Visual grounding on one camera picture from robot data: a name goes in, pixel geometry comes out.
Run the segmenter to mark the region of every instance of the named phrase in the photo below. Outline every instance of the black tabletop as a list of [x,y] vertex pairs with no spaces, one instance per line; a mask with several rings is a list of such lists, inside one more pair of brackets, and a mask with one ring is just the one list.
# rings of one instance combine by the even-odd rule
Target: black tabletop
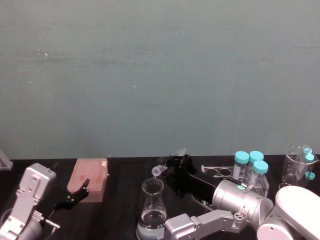
[[[141,190],[144,180],[151,177],[151,169],[156,165],[155,157],[109,158],[106,188],[103,202],[79,203],[71,210],[60,210],[50,218],[61,225],[50,240],[136,240],[136,226],[144,204]],[[268,197],[274,201],[280,183],[284,155],[266,155],[269,164],[267,179],[269,182]],[[200,170],[204,166],[233,166],[233,156],[193,156],[193,163]],[[40,159],[15,160],[10,172],[0,172],[0,213],[12,208],[16,199],[16,190],[26,167],[40,163],[56,172],[57,183],[67,186],[76,159]],[[320,166],[314,169],[320,175]],[[320,178],[309,181],[308,188],[320,195]],[[178,198],[174,191],[164,186],[163,202],[169,218],[187,213],[199,216],[206,213],[204,207],[195,202],[190,195]],[[50,233],[45,227],[41,240]],[[218,232],[206,240],[255,240],[256,233],[247,227],[241,234]]]

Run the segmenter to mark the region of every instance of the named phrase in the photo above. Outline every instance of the glass flask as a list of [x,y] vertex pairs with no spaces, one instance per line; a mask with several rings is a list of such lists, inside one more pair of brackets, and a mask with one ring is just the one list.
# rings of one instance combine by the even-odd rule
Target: glass flask
[[306,173],[312,172],[315,164],[319,162],[317,156],[308,146],[290,146],[285,152],[282,170],[282,179],[279,189],[285,186],[306,187],[309,181]]
[[142,190],[145,201],[136,227],[136,235],[140,240],[161,239],[167,219],[167,210],[162,201],[164,183],[160,179],[150,178],[143,182]]

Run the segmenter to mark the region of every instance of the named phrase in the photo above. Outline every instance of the robotic arm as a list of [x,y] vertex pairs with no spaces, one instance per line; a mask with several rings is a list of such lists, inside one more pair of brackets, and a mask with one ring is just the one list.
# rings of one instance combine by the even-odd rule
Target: robotic arm
[[[11,214],[0,228],[0,240],[35,240],[40,236],[44,224],[52,226],[54,232],[60,226],[47,219],[48,213],[62,208],[71,209],[88,196],[89,179],[71,194],[65,187],[55,185],[56,178],[56,173],[39,163],[26,168],[16,191]],[[42,201],[48,193],[54,194],[55,200],[58,198],[58,202],[52,205],[53,209],[50,209],[51,199]],[[42,207],[44,216],[36,211],[36,207]]]
[[[316,226],[320,197],[305,188],[280,189],[274,206],[270,199],[250,191],[237,180],[212,178],[198,172],[189,155],[170,156],[162,164],[167,168],[161,174],[163,180],[178,196],[193,194],[216,209],[198,217],[182,214],[167,220],[164,240],[200,240],[218,231],[240,233],[247,225],[257,231],[259,240],[299,240],[302,236],[320,239]],[[299,208],[306,200],[311,204]]]

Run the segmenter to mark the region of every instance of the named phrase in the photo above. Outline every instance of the teal cap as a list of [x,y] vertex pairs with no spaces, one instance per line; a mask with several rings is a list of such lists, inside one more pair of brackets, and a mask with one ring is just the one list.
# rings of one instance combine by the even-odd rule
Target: teal cap
[[309,171],[306,171],[304,177],[306,179],[313,180],[315,179],[316,175],[313,172],[310,173]]
[[309,164],[312,163],[315,160],[315,156],[312,153],[308,153],[305,157],[304,160]]
[[312,154],[312,149],[310,147],[305,147],[303,149],[304,154]]
[[245,151],[237,151],[234,160],[239,164],[247,164],[249,162],[249,154]]
[[254,163],[255,161],[263,161],[264,160],[264,155],[260,151],[252,151],[249,153],[249,160],[250,162]]
[[258,160],[253,163],[252,169],[258,174],[265,174],[266,172],[268,172],[268,167],[268,163]]

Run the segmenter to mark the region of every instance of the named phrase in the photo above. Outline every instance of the small vial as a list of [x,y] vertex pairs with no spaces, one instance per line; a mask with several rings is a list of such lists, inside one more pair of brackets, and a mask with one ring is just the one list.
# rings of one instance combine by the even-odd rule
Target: small vial
[[252,151],[249,153],[249,163],[248,167],[246,168],[246,175],[248,180],[250,180],[251,174],[252,174],[252,168],[254,166],[255,161],[263,161],[264,155],[260,151]]
[[264,185],[264,178],[265,174],[268,172],[268,167],[268,163],[261,160],[255,161],[252,167],[249,185],[253,185],[253,192],[262,196],[264,196],[265,192],[267,191],[267,189],[262,188],[262,186]]
[[307,146],[303,149],[303,153],[304,155],[312,154],[312,149]]
[[313,179],[315,179],[316,174],[314,172],[310,173],[309,171],[307,171],[307,172],[305,172],[304,177],[305,177],[305,179],[313,180]]
[[234,168],[232,177],[242,181],[246,175],[247,163],[249,162],[249,154],[245,151],[237,151],[234,155]]
[[162,172],[166,169],[167,169],[166,166],[157,165],[154,168],[152,168],[151,172],[152,172],[153,177],[156,178],[156,177],[160,176],[160,174],[162,174]]
[[300,158],[300,163],[294,171],[294,175],[297,180],[303,179],[305,173],[309,170],[309,165],[315,160],[315,156],[312,153],[308,153],[306,156]]

